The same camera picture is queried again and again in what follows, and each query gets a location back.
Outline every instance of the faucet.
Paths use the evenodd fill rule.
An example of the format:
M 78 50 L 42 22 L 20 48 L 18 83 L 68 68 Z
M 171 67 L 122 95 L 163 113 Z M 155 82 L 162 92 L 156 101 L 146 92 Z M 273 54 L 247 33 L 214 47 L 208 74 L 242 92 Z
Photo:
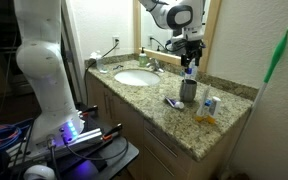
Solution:
M 164 72 L 157 59 L 150 58 L 149 60 L 150 62 L 146 64 L 146 67 L 153 67 L 153 71 Z

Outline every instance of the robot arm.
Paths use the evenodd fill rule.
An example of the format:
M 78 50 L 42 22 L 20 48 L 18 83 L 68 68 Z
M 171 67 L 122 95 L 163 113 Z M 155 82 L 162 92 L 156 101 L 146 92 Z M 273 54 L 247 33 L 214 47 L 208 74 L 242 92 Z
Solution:
M 202 30 L 204 1 L 172 0 L 168 3 L 160 0 L 139 1 L 152 14 L 158 27 L 172 30 L 182 29 L 182 35 L 175 37 L 176 39 L 186 40 L 186 54 L 181 56 L 181 64 L 188 67 L 191 60 L 195 58 L 195 65 L 198 66 L 204 47 L 202 42 L 204 36 Z

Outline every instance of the drawer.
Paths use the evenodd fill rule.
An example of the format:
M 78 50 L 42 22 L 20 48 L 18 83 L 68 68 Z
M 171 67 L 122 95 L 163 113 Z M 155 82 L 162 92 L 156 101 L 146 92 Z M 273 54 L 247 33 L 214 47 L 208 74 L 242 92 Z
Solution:
M 166 135 L 144 122 L 144 146 L 154 153 L 166 166 L 177 165 L 186 173 L 189 172 L 192 160 L 180 150 Z
M 187 174 L 176 166 L 166 165 L 147 147 L 144 147 L 144 178 L 145 180 L 186 180 Z

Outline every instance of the granite countertop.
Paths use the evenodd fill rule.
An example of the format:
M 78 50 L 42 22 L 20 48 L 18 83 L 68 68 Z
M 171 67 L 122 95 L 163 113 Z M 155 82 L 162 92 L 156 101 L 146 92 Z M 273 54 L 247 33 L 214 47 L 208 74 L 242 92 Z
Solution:
M 124 68 L 112 70 L 117 65 L 123 65 Z M 166 71 L 156 73 L 160 76 L 157 85 L 130 86 L 115 80 L 115 74 L 126 69 L 152 70 L 138 67 L 138 61 L 135 60 L 108 64 L 106 67 L 109 69 L 107 74 L 101 74 L 96 68 L 90 68 L 89 72 L 129 103 L 147 121 L 164 131 L 195 161 L 201 161 L 240 119 L 245 118 L 252 105 L 250 100 L 211 87 L 209 98 L 217 96 L 222 100 L 216 124 L 196 122 L 194 115 L 207 85 L 198 83 L 194 102 L 184 103 L 185 108 L 179 110 L 165 103 L 164 97 L 180 99 L 179 89 L 183 79 L 181 76 Z

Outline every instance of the backsplash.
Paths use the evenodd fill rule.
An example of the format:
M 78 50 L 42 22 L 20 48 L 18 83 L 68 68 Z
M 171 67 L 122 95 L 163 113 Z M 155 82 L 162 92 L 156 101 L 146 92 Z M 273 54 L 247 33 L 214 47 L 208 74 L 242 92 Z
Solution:
M 138 55 L 137 54 L 127 54 L 127 55 L 121 55 L 121 56 L 112 56 L 112 57 L 106 57 L 103 59 L 104 64 L 111 64 L 111 63 L 118 63 L 118 62 L 124 62 L 128 60 L 137 60 Z M 89 64 L 93 63 L 93 61 L 85 60 L 85 67 L 88 67 Z M 160 64 L 162 68 L 168 72 L 180 75 L 180 73 L 184 70 L 181 66 L 176 66 L 170 63 L 166 63 L 163 61 L 160 61 Z M 201 82 L 203 84 L 211 84 L 212 87 L 215 87 L 217 89 L 221 89 L 225 92 L 232 93 L 234 95 L 243 97 L 245 99 L 249 99 L 254 101 L 256 94 L 258 92 L 258 89 L 248 87 L 242 84 L 238 84 L 229 80 L 221 79 L 218 77 L 214 77 L 205 73 L 199 72 L 197 81 Z

